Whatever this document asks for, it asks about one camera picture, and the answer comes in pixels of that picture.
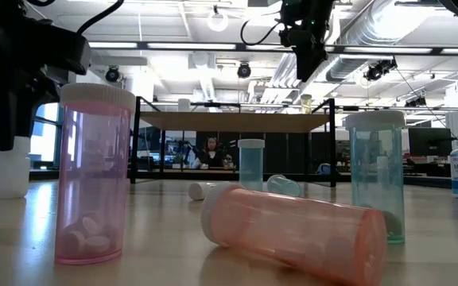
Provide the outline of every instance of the cable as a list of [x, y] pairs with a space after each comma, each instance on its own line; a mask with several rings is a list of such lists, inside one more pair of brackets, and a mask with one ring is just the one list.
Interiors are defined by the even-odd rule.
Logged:
[[125, 0], [118, 0], [111, 7], [107, 8], [104, 11], [102, 11], [100, 14], [95, 15], [93, 18], [87, 20], [86, 23], [84, 23], [83, 25], [80, 26], [80, 28], [77, 30], [77, 33], [78, 34], [84, 33], [84, 31], [86, 31], [87, 28], [91, 27], [96, 22], [104, 19], [105, 17], [109, 16], [110, 14], [115, 12], [117, 9], [119, 9], [119, 7], [121, 7], [121, 5], [123, 5], [124, 2], [125, 2]]
[[42, 2], [40, 0], [28, 0], [29, 3], [38, 6], [38, 7], [46, 7], [51, 4], [53, 4], [56, 0], [45, 0], [45, 2]]
[[[398, 68], [395, 68], [395, 69], [397, 70], [398, 74], [402, 77], [402, 79], [404, 79], [404, 82], [407, 84], [407, 86], [410, 88], [410, 90], [414, 93], [414, 95], [416, 95], [419, 98], [420, 95], [418, 95], [418, 93], [414, 90], [414, 88], [411, 87], [411, 85], [408, 83], [407, 79], [402, 75], [401, 71], [399, 71]], [[452, 134], [452, 136], [457, 140], [457, 136], [455, 136], [455, 134], [452, 132], [452, 130], [449, 129], [427, 105], [425, 105], [425, 107], [427, 107], [427, 110], [430, 111], [430, 113], [434, 115], [434, 117], [436, 118], [436, 120], [439, 123], [441, 123], [446, 129], [450, 130], [450, 133]]]
[[[273, 15], [273, 14], [277, 14], [277, 13], [280, 13], [280, 11], [278, 11], [278, 12], [273, 12], [273, 13], [263, 14], [263, 15], [260, 15], [259, 17], [268, 16], [268, 15]], [[261, 44], [264, 40], [266, 40], [266, 38], [271, 34], [271, 32], [274, 31], [274, 29], [278, 26], [278, 24], [281, 24], [280, 22], [277, 22], [277, 24], [275, 24], [273, 27], [271, 27], [271, 29], [268, 31], [268, 33], [266, 33], [266, 35], [264, 35], [264, 37], [263, 37], [260, 41], [257, 41], [257, 42], [255, 42], [255, 43], [249, 43], [249, 42], [245, 41], [245, 38], [243, 37], [243, 30], [245, 29], [246, 24], [248, 24], [248, 22], [250, 22], [250, 20], [252, 20], [252, 19], [246, 20], [245, 23], [243, 23], [242, 28], [239, 30], [239, 37], [242, 39], [242, 42], [243, 42], [244, 44], [248, 45], [248, 46], [253, 46], [253, 45]]]

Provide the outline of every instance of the white pill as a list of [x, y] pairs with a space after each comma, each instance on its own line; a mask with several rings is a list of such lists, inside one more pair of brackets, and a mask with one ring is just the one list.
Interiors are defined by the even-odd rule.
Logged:
[[102, 253], [109, 249], [109, 238], [103, 236], [94, 236], [87, 238], [84, 242], [84, 248], [90, 253]]
[[68, 256], [76, 256], [83, 252], [86, 239], [80, 231], [70, 231], [62, 239], [63, 250]]
[[87, 236], [98, 235], [102, 232], [102, 227], [93, 218], [84, 217], [82, 219], [82, 224], [87, 232]]

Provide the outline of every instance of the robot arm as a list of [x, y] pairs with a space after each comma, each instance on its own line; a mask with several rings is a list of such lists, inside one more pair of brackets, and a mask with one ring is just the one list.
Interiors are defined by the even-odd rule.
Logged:
[[297, 78], [303, 82], [328, 58], [324, 37], [329, 30], [334, 0], [284, 0], [279, 22], [285, 28], [278, 34], [281, 44], [293, 46], [297, 56]]

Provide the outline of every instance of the pink pill bottle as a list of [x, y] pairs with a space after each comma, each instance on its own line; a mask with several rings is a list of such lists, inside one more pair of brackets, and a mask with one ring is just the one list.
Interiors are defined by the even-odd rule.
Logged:
[[107, 261], [122, 252], [135, 96], [117, 87], [74, 83], [62, 87], [60, 103], [55, 260], [68, 265]]
[[381, 284], [386, 257], [381, 211], [220, 184], [204, 200], [201, 225], [216, 244], [336, 284]]

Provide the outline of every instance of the spotlight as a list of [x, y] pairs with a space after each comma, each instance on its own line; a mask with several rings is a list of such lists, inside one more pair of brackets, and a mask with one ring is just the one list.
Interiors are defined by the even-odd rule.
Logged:
[[122, 74], [118, 70], [118, 66], [110, 66], [109, 70], [105, 74], [105, 79], [109, 83], [117, 83], [118, 81], [120, 81], [122, 79]]
[[416, 106], [427, 106], [427, 101], [424, 96], [416, 97], [413, 100], [406, 102], [404, 107], [416, 107]]
[[252, 70], [250, 69], [248, 63], [241, 63], [239, 65], [237, 74], [240, 79], [246, 79], [250, 76], [251, 72]]
[[[222, 20], [218, 24], [215, 23], [215, 16], [220, 15]], [[206, 24], [208, 27], [215, 32], [222, 32], [229, 26], [229, 17], [226, 13], [220, 13], [219, 7], [217, 5], [213, 6], [213, 10], [206, 18]]]
[[375, 65], [369, 65], [369, 70], [363, 75], [368, 81], [376, 81], [397, 67], [395, 58], [392, 60], [380, 60]]

